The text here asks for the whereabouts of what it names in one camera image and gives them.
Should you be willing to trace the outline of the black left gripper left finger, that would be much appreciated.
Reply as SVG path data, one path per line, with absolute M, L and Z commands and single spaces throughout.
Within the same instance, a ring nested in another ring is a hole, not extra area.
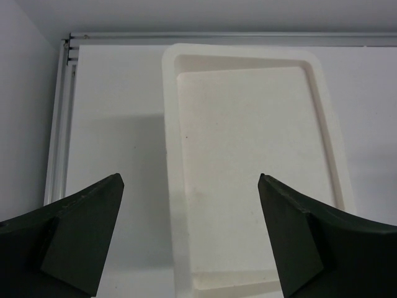
M 95 297 L 123 196 L 120 174 L 1 222 L 1 297 Z

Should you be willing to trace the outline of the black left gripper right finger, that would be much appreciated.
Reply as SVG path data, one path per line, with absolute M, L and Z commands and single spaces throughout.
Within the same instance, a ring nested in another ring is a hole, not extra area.
M 258 182 L 284 297 L 396 297 L 396 227 Z

